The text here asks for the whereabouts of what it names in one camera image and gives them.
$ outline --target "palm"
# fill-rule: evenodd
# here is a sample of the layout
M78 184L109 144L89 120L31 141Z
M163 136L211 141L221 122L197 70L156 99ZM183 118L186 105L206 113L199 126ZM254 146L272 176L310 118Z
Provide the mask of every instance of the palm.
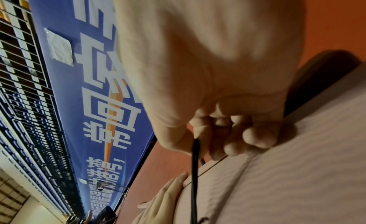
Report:
M162 146L189 153L195 137L218 159L276 143L303 34L302 0L282 1L115 0L121 59Z

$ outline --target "red floor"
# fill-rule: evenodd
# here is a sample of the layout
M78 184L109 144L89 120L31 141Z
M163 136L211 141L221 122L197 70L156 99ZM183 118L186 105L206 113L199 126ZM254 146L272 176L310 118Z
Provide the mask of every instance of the red floor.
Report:
M366 0L306 0L305 50L301 64L327 49L344 49L366 59ZM171 178L190 171L190 157L156 144L120 208L116 224L130 224Z

